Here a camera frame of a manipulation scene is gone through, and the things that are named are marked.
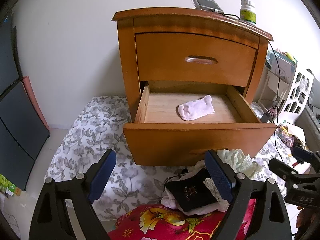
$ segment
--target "baseboard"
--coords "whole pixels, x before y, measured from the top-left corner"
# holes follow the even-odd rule
[[[50,128],[70,130],[71,125],[49,123]]]

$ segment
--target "smartphone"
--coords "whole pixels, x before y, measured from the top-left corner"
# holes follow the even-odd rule
[[[224,13],[214,0],[193,0],[197,9]]]

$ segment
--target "wall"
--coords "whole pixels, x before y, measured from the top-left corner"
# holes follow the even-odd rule
[[[239,15],[240,0],[215,0]],[[252,0],[257,26],[274,48],[290,51],[320,78],[320,31],[300,0]],[[84,105],[101,95],[124,95],[116,11],[139,7],[193,8],[191,0],[20,0],[14,22],[24,75],[51,127],[68,128]]]

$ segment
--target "bottle label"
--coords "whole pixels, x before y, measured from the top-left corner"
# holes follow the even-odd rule
[[[240,10],[240,19],[256,24],[256,14],[251,11]]]

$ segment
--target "mattress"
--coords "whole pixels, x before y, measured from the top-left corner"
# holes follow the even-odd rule
[[[258,117],[262,116],[258,104],[253,103],[252,108]],[[126,122],[131,122],[126,97],[94,97],[74,121],[45,175],[56,182],[72,179],[77,173],[86,172],[107,149],[113,149],[116,166],[100,199],[92,204],[100,220],[116,219],[140,204],[158,203],[164,192],[164,181],[184,168],[136,165],[123,134]],[[295,160],[289,157],[290,149],[277,133],[276,145],[284,162],[292,167]],[[268,161],[274,157],[280,158],[273,135],[254,158],[263,166],[255,179],[265,181],[273,177],[284,196],[284,181],[268,169]]]

